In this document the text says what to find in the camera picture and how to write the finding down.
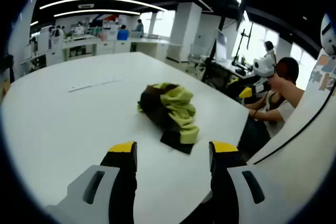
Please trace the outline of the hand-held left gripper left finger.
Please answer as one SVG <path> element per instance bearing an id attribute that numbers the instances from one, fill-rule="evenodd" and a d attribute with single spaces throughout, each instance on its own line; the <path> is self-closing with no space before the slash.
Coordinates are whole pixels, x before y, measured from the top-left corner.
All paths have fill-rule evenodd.
<path id="1" fill-rule="evenodd" d="M 137 143 L 111 147 L 100 165 L 73 180 L 57 205 L 46 207 L 57 223 L 134 223 Z"/>

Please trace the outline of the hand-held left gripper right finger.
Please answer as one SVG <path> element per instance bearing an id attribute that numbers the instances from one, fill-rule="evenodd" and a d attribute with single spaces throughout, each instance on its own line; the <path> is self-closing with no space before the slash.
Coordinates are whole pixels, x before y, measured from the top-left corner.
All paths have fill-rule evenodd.
<path id="1" fill-rule="evenodd" d="M 289 206 L 280 188 L 237 147 L 209 142 L 209 167 L 215 223 L 286 223 Z"/>

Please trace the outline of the person's right hand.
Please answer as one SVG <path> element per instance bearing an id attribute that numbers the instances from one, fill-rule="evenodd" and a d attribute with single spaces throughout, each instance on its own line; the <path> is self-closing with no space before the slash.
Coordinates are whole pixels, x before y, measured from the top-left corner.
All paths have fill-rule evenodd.
<path id="1" fill-rule="evenodd" d="M 287 85 L 291 84 L 288 80 L 279 77 L 276 73 L 268 79 L 268 84 L 270 85 L 270 89 L 274 92 L 281 93 L 283 88 Z"/>

